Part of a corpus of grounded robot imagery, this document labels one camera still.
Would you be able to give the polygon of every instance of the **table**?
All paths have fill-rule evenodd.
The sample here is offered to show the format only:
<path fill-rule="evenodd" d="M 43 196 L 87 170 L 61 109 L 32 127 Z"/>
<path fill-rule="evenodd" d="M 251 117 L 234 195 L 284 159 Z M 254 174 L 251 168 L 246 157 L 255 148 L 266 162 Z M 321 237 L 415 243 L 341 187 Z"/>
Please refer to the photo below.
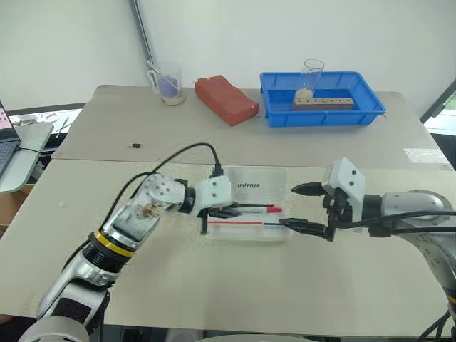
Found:
<path fill-rule="evenodd" d="M 53 125 L 52 123 L 35 123 L 15 129 L 21 138 L 20 147 L 41 151 L 51 135 Z M 0 177 L 0 192 L 13 192 L 21 189 L 29 179 L 39 156 L 39 153 L 34 151 L 16 151 Z"/>
<path fill-rule="evenodd" d="M 155 165 L 53 160 L 0 241 L 0 311 L 34 315 L 43 292 L 69 254 L 99 227 L 124 182 Z M 162 171 L 194 184 L 207 170 L 208 165 L 169 164 Z M 289 187 L 319 181 L 324 172 L 287 170 Z M 456 204 L 456 172 L 362 171 L 367 193 L 427 189 Z M 321 200 L 289 193 L 286 203 L 291 216 L 324 222 Z M 214 242 L 199 232 L 198 219 L 164 218 L 123 269 L 105 322 L 405 337 L 421 334 L 447 308 L 420 252 L 398 237 L 339 231 L 334 243 L 295 234 L 285 244 L 255 244 Z"/>
<path fill-rule="evenodd" d="M 377 92 L 387 112 L 369 126 L 270 128 L 261 117 L 230 127 L 193 89 L 186 92 L 182 105 L 168 107 L 150 88 L 103 85 L 53 157 L 157 162 L 183 146 L 205 141 L 231 165 L 326 167 L 345 156 L 359 167 L 453 170 L 445 157 L 443 163 L 409 160 L 404 148 L 442 152 L 399 93 Z M 259 102 L 262 116 L 259 91 L 244 92 Z M 136 142 L 140 149 L 130 147 Z M 192 151 L 176 161 L 205 164 L 211 159 Z"/>

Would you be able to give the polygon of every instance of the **purple object in glass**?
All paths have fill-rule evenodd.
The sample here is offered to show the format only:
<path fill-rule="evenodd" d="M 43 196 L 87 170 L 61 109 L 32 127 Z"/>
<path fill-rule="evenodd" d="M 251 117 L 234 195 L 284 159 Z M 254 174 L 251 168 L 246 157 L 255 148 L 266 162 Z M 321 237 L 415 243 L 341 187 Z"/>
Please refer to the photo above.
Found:
<path fill-rule="evenodd" d="M 158 79 L 158 88 L 160 89 L 160 94 L 166 98 L 174 98 L 177 95 L 177 80 L 171 76 L 165 76 L 166 80 L 163 77 Z"/>

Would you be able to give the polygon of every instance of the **white wall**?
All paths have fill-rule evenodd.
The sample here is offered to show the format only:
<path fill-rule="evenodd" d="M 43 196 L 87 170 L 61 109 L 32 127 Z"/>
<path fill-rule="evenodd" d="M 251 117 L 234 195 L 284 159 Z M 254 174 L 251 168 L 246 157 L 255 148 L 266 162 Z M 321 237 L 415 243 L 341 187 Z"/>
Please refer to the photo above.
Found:
<path fill-rule="evenodd" d="M 455 0 L 140 0 L 155 54 L 184 83 L 305 58 L 360 71 L 422 115 L 456 77 Z M 128 0 L 0 0 L 0 98 L 7 109 L 86 102 L 103 83 L 147 85 Z"/>

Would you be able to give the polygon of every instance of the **laptop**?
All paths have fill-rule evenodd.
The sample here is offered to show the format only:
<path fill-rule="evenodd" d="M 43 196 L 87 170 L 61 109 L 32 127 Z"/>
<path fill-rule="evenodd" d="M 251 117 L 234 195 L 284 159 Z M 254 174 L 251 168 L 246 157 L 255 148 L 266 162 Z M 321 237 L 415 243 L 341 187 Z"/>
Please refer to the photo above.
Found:
<path fill-rule="evenodd" d="M 0 176 L 8 167 L 21 140 L 0 102 Z"/>

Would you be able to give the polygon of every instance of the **robotic arm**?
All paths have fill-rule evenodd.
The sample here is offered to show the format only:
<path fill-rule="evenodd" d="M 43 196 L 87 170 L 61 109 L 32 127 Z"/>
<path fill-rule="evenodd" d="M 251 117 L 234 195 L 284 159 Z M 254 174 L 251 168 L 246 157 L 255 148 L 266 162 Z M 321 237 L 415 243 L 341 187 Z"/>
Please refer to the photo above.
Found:
<path fill-rule="evenodd" d="M 367 227 L 372 237 L 398 235 L 417 247 L 442 286 L 456 321 L 456 212 L 446 198 L 426 190 L 365 195 L 364 175 L 346 158 L 326 169 L 323 182 L 298 185 L 291 191 L 324 195 L 328 214 L 327 225 L 306 219 L 279 220 L 296 232 L 333 241 L 336 228 Z"/>
<path fill-rule="evenodd" d="M 88 332 L 100 324 L 109 303 L 108 289 L 161 216 L 183 212 L 196 217 L 203 209 L 231 203 L 227 176 L 203 180 L 193 188 L 186 180 L 150 175 L 127 204 L 89 235 L 44 294 L 36 312 L 38 322 L 20 341 L 88 341 Z"/>

